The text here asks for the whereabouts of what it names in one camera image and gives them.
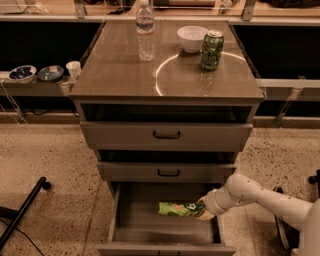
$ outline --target green soda can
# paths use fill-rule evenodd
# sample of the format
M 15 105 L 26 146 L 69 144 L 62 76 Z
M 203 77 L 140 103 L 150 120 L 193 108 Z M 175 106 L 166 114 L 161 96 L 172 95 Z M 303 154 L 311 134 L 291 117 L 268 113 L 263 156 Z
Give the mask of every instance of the green soda can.
M 221 52 L 223 49 L 223 32 L 219 30 L 209 30 L 203 40 L 201 67 L 207 70 L 216 70 Z

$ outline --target water bottle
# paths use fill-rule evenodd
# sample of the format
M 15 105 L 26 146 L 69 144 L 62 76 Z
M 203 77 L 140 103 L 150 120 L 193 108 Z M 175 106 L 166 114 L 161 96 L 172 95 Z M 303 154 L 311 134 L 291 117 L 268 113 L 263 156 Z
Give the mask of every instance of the water bottle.
M 149 0 L 140 0 L 136 13 L 139 58 L 150 61 L 155 57 L 155 22 Z

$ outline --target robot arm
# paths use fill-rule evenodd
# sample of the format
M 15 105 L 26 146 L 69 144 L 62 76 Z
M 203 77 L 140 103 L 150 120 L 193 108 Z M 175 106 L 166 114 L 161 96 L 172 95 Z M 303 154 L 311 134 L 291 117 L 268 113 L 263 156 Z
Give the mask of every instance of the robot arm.
M 300 231 L 299 256 L 320 255 L 320 200 L 314 204 L 306 202 L 265 189 L 246 176 L 234 174 L 225 186 L 210 191 L 204 202 L 213 215 L 257 203 Z

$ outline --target gray cabinet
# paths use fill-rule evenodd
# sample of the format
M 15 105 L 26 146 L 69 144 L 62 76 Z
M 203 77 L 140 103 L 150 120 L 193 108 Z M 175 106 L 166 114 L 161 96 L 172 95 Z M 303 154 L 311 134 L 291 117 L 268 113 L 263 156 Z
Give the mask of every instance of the gray cabinet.
M 195 202 L 224 184 L 263 100 L 228 24 L 194 23 L 225 32 L 217 71 L 201 71 L 200 55 L 179 49 L 176 30 L 187 21 L 157 21 L 163 52 L 147 63 L 138 59 L 134 22 L 110 21 L 72 91 L 86 142 L 115 199 L 108 243 L 97 246 L 101 255 L 234 254 L 219 218 L 158 215 L 159 201 Z M 164 68 L 170 56 L 177 60 Z M 160 66 L 166 75 L 155 75 Z

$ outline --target small bowl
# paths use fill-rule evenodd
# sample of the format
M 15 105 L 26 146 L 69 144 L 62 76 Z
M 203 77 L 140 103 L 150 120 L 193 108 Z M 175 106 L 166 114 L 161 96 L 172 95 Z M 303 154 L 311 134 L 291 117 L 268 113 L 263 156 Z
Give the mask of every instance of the small bowl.
M 17 83 L 28 84 L 33 80 L 36 72 L 37 69 L 34 66 L 20 66 L 11 70 L 11 72 L 9 73 L 9 78 L 11 81 Z
M 61 66 L 49 66 L 38 72 L 38 79 L 46 83 L 58 82 L 62 79 L 64 69 Z
M 199 52 L 208 29 L 199 26 L 185 26 L 178 29 L 178 37 L 182 48 L 189 53 Z

